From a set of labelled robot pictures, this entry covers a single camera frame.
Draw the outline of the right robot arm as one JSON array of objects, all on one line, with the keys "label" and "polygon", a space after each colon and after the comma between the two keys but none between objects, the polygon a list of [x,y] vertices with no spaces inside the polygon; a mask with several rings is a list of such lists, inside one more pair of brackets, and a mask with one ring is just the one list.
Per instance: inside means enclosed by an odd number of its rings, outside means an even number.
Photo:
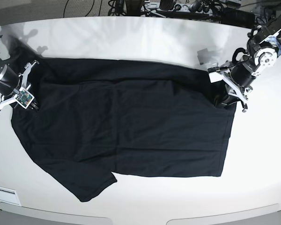
[{"label": "right robot arm", "polygon": [[0,112],[10,105],[12,107],[20,106],[23,109],[38,111],[38,102],[35,96],[30,92],[31,83],[28,82],[33,67],[39,62],[34,60],[24,66],[22,73],[16,74],[9,66],[11,62],[17,59],[17,56],[10,57],[7,60],[0,58]]}]

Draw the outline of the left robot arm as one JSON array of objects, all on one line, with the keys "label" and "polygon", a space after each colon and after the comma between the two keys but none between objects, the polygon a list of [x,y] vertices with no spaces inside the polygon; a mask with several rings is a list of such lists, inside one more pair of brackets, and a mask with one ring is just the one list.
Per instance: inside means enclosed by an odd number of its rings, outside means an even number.
[{"label": "left robot arm", "polygon": [[237,48],[231,61],[209,68],[209,76],[220,77],[220,91],[214,106],[226,108],[237,102],[248,109],[248,93],[261,73],[274,66],[281,56],[281,15],[267,25],[258,25],[248,33],[246,48]]}]

